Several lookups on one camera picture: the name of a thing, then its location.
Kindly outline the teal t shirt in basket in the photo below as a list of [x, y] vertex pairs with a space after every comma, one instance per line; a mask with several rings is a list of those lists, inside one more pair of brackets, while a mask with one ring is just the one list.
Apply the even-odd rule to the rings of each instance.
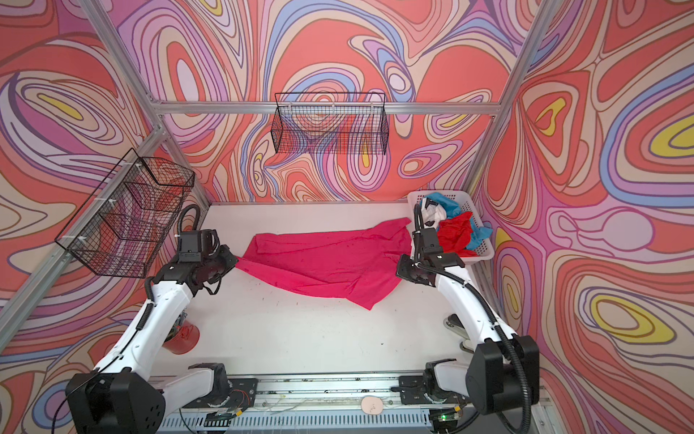
[[472, 209], [472, 199], [468, 193], [463, 193], [460, 191], [450, 191], [447, 193], [431, 192], [422, 198], [425, 197], [428, 197], [429, 199], [441, 204], [446, 209], [448, 219], [455, 218], [461, 213], [471, 212], [473, 214], [471, 224], [474, 233], [468, 248], [475, 249], [476, 256], [484, 256], [489, 253], [489, 250], [485, 247], [485, 244], [491, 237], [493, 231], [490, 228], [477, 224], [477, 220], [475, 219], [476, 212]]

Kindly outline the grey stapler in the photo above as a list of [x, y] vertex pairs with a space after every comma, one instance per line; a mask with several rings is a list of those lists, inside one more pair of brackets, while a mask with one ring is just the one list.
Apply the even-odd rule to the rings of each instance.
[[472, 343], [472, 340], [470, 339], [468, 332], [464, 328], [462, 321], [456, 314], [448, 316], [444, 320], [444, 326], [447, 330], [453, 332], [454, 334], [462, 338], [462, 341], [460, 343], [460, 349], [462, 351], [467, 352], [469, 354], [473, 354], [473, 352], [475, 352], [475, 346]]

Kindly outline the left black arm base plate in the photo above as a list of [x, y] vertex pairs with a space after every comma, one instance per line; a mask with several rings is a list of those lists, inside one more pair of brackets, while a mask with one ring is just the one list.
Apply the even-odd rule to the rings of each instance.
[[257, 378], [229, 378], [229, 390], [221, 396], [205, 396], [184, 406], [185, 409], [247, 409], [255, 405], [258, 394]]

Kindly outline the pink round disc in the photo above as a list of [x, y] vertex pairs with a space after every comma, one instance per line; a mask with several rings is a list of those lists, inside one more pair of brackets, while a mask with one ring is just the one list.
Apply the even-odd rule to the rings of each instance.
[[384, 409], [384, 402], [379, 397], [365, 396], [361, 400], [361, 410], [367, 415], [380, 415], [384, 412]]

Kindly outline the white plastic laundry basket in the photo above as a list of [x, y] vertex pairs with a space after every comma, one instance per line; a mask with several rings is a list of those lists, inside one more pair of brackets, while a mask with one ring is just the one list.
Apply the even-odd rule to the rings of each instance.
[[445, 251], [455, 248], [465, 263], [491, 260], [494, 250], [491, 243], [492, 229], [484, 226], [474, 202], [468, 193], [455, 190], [425, 190], [408, 194], [408, 205], [421, 205], [425, 222], [441, 230], [446, 228], [439, 241], [444, 241]]

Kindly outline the magenta pink t shirt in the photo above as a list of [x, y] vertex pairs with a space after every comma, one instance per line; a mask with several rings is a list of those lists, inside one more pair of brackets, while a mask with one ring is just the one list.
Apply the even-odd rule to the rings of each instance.
[[370, 310], [399, 285], [399, 259], [411, 252], [409, 224], [399, 218], [357, 231], [257, 234], [237, 268], [278, 289]]

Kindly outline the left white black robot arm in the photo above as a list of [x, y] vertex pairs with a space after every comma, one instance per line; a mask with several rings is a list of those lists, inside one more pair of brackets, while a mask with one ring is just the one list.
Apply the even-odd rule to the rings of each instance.
[[146, 302], [95, 368], [65, 389], [79, 433], [155, 433], [164, 419], [198, 399], [222, 403], [231, 393], [221, 363], [199, 363], [167, 383], [150, 375], [179, 316], [202, 290], [215, 295], [238, 263], [214, 229], [180, 229], [172, 260], [145, 281]]

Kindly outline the red pencil cup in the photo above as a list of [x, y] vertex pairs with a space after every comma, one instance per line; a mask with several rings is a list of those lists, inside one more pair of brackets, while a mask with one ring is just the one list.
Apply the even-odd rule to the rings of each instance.
[[199, 328], [184, 320], [181, 325], [172, 328], [163, 347], [172, 354], [187, 354], [197, 346], [200, 336]]

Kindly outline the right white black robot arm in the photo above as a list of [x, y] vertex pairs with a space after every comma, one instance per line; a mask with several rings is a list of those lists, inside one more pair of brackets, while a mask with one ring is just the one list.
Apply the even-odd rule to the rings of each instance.
[[537, 343], [506, 324], [475, 287], [462, 259], [444, 252], [436, 231], [424, 224], [420, 204], [413, 205], [413, 215], [413, 253], [400, 258], [397, 276], [443, 295], [458, 319], [454, 327], [472, 347], [465, 358], [427, 364], [424, 396], [445, 403], [459, 395], [479, 415], [497, 416], [512, 433], [528, 433], [540, 399]]

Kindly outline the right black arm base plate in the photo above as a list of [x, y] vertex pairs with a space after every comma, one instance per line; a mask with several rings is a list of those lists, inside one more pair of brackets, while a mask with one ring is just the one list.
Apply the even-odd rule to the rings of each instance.
[[399, 394], [401, 403], [405, 405], [468, 404], [466, 397], [443, 391], [424, 374], [399, 376], [398, 384], [390, 390]]

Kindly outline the white black t shirt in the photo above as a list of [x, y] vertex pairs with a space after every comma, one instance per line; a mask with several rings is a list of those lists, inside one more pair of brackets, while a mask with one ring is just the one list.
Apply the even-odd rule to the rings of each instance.
[[425, 228], [438, 230], [441, 222], [447, 219], [446, 209], [438, 202], [422, 198], [420, 201], [421, 222]]

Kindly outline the red t shirt in basket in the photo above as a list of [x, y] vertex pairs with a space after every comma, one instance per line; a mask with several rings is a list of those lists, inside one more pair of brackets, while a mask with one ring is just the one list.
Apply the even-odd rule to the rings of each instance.
[[474, 233], [472, 218], [473, 214], [467, 212], [440, 223], [437, 239], [444, 253], [455, 253], [461, 258], [476, 256], [475, 249], [468, 248]]

